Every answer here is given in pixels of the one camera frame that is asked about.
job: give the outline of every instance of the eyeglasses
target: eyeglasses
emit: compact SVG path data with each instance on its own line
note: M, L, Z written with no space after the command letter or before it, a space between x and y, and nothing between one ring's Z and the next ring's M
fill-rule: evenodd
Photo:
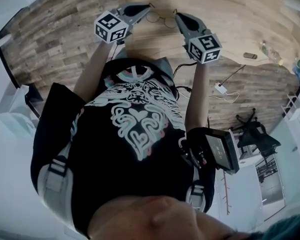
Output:
M163 20L163 24L169 28L169 29L174 29L176 26L177 26L177 22L176 22L176 18L175 17L161 17L159 15L159 13L157 13L156 11L149 11L147 13L147 15L145 16L146 20L148 22L151 22L151 23L156 23L160 20Z

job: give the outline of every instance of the white cable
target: white cable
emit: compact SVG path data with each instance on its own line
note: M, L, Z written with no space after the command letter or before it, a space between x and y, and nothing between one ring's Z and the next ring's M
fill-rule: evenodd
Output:
M217 96L210 96L209 98L216 98L216 99L220 99L220 100L225 100L226 102L229 102L229 103L234 103L239 98L239 96L240 96L240 93L236 92L236 91L232 92L232 93L225 92L225 94L228 95L228 96L231 96L233 94L238 94L238 96L233 101L227 100L225 98L217 97Z
M181 91L178 90L178 92L179 92L179 94L181 94L183 97L185 97L185 98L187 98L187 99L190 99L190 97L184 95Z
M179 94L181 94L183 97L185 97L185 98L187 98L187 99L190 99L190 97L184 95L181 91L178 90L178 92L179 92ZM233 101L227 100L227 99L222 98L222 97L217 97L217 96L209 96L209 98L216 98L216 99L219 99L219 100L224 100L224 101L229 102L229 103L234 103L234 102L239 98L239 96L240 96L240 93L237 92L237 91L232 92L232 93L227 93L227 92L225 92L225 94L228 95L228 96L231 96L231 95L234 95L234 94L238 94L238 96L237 96Z

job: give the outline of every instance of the black wire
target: black wire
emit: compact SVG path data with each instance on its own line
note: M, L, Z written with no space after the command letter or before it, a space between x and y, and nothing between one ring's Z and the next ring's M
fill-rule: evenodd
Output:
M112 59L114 58L117 48L118 48L118 44L116 44L116 48L114 49L114 52L112 54L110 61L112 61Z
M180 85L180 86L177 86L176 87L176 90L177 90L177 96L176 96L176 100L179 100L179 98L180 98L180 94L179 94L179 91L178 91L178 89L179 88L184 88L186 91L188 91L189 93L191 93L192 92L192 89L190 88L190 87L188 87L188 86L182 86L182 85Z
M242 70L245 66L246 66L246 65L240 67L236 72L234 72L234 73L232 73L231 75L229 75L229 76L227 77L227 79L224 80L219 86L222 86L222 85L223 85L230 77L232 77L232 76L233 76L235 73L237 73L239 70Z
M177 71L178 71L181 67L183 67L183 66L193 66L193 65L196 65L196 64L197 64L197 62L190 63L190 64L180 64L179 66L176 67L176 69L175 69L175 71L174 71L174 73L173 73L173 77L176 76Z
M188 87L188 86L179 85L179 86L176 87L176 89L179 89L179 88L184 88L184 89L186 89L189 93L192 92L192 89L191 89L190 87Z

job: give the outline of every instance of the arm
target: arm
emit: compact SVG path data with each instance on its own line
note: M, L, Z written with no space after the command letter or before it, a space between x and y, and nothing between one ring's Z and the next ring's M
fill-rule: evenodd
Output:
M100 43L74 86L73 92L87 103L94 98L112 46L113 43Z
M192 92L185 114L185 129L189 132L193 128L205 127L209 112L209 66L196 65Z

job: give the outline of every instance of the wood plank flooring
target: wood plank flooring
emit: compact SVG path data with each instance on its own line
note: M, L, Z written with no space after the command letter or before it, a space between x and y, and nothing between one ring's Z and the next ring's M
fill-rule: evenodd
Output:
M72 90L99 43L93 31L94 20L104 10L117 6L117 0L38 0L23 9L0 34L12 34L13 39L2 51L18 83L33 83L44 100L53 82ZM174 54L168 59L173 69L181 63L192 62L186 53ZM214 84L226 79L240 66L224 57L211 63L210 94L220 96ZM193 76L194 66L182 67L176 74L176 85L191 87ZM224 86L228 93L239 92L240 97L235 103L211 98L210 126L215 129L235 127L238 125L236 114L248 117L255 107L256 116L269 131L280 119L280 106L285 105L286 94L295 93L299 83L285 68L266 64L246 66ZM187 104L188 100L181 95L179 105L183 116Z

